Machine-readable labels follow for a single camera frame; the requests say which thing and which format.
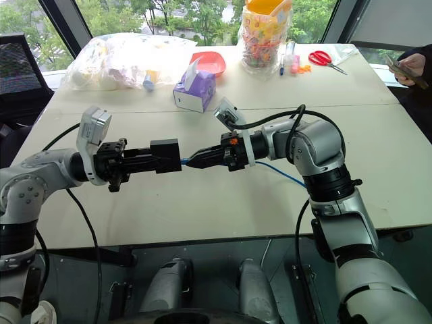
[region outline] scissors handle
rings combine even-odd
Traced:
[[[309,61],[317,65],[327,65],[331,63],[331,57],[324,51],[315,51],[309,54]]]

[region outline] purple tissue box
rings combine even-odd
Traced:
[[[215,75],[206,71],[197,71],[189,90],[185,89],[186,73],[173,90],[175,105],[203,113],[215,93]]]

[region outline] person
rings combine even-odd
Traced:
[[[411,49],[402,54],[398,61],[422,76],[429,85],[428,89],[423,90],[414,81],[395,73],[400,84],[411,88],[410,93],[400,99],[400,103],[432,144],[432,44]]]

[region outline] plastic bag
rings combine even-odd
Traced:
[[[175,84],[187,68],[195,45],[174,36],[99,36],[70,64],[63,84],[74,90],[142,89],[149,76],[153,86]]]
[[[279,66],[280,44],[284,43],[291,25],[291,1],[282,1],[269,15],[243,7],[238,31],[238,47],[247,72],[270,76]]]
[[[320,49],[328,53],[334,65],[341,64],[346,59],[360,53],[353,44],[321,44]]]

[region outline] pink marker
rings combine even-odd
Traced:
[[[297,74],[300,66],[300,56],[294,55],[295,46],[296,43],[292,40],[286,45],[286,53],[289,53],[288,61],[290,62],[291,74]]]
[[[291,74],[298,73],[298,66],[300,65],[300,56],[291,55]]]

